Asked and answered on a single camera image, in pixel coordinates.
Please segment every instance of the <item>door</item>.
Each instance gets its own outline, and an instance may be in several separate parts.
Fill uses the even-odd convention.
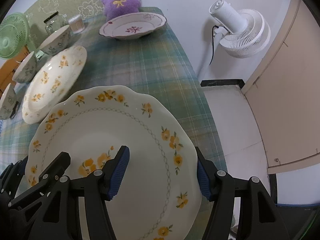
[[[260,129],[269,167],[320,152],[319,81],[320,28],[301,3],[280,50],[245,94]]]

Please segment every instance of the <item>green fan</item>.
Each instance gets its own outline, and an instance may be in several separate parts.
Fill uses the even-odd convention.
[[[22,13],[13,13],[0,24],[0,57],[3,59],[13,58],[20,53],[25,45],[30,52],[37,52],[30,37],[27,18]]]

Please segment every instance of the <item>black baseboard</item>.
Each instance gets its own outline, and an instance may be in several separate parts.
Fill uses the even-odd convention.
[[[278,203],[278,187],[276,174],[269,174],[270,195],[275,204]]]
[[[214,80],[202,80],[200,86],[202,87],[213,87],[213,86],[230,86],[236,85],[240,89],[244,86],[242,79],[214,79]]]

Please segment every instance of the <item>glass jar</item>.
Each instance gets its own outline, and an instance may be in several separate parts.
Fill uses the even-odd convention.
[[[49,35],[67,25],[67,22],[59,12],[55,12],[50,17],[43,21],[46,24],[45,30]]]

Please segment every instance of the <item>black robotic claw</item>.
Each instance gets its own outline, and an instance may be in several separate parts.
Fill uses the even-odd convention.
[[[235,179],[218,171],[198,147],[196,152],[201,191],[214,201],[202,240],[228,239],[235,197],[241,197],[237,240],[289,240],[276,206],[257,177]],[[0,239],[82,240],[78,197],[84,197],[90,239],[116,240],[104,202],[117,194],[129,156],[129,149],[122,146],[101,170],[70,180],[63,175],[70,156],[61,152],[39,176],[39,183],[16,198],[28,158],[11,163],[0,175]],[[113,181],[113,174],[120,179]]]
[[[249,180],[233,178],[225,171],[218,171],[198,147],[196,152],[209,179],[211,194],[206,196],[214,201],[202,240],[228,239],[235,197],[241,197],[237,240],[289,240],[275,204],[257,177]]]

